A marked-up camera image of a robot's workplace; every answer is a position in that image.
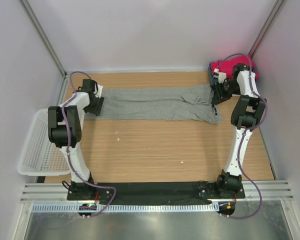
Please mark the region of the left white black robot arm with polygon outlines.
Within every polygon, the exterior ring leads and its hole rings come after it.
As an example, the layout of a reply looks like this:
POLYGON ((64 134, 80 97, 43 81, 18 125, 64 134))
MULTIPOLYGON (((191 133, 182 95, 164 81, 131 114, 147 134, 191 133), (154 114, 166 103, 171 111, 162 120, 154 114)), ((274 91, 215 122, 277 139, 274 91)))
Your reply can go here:
POLYGON ((63 153, 71 174, 71 190, 78 191, 85 200, 96 194, 91 171, 86 166, 81 140, 85 114, 98 117, 104 97, 103 86, 93 79, 83 79, 82 86, 63 104, 47 110, 48 139, 63 153))

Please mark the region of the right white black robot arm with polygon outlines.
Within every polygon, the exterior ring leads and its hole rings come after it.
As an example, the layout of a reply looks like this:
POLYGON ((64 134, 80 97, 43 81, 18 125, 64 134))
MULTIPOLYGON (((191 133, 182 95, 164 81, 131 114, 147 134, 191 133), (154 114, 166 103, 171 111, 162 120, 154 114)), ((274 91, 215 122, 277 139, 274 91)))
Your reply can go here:
POLYGON ((253 67, 238 63, 232 69, 232 78, 218 80, 211 86, 213 106, 229 100, 234 94, 240 94, 230 118, 234 127, 232 147, 215 185, 215 192, 221 198, 231 198, 243 191, 246 150, 266 110, 266 103, 257 90, 255 76, 253 67))

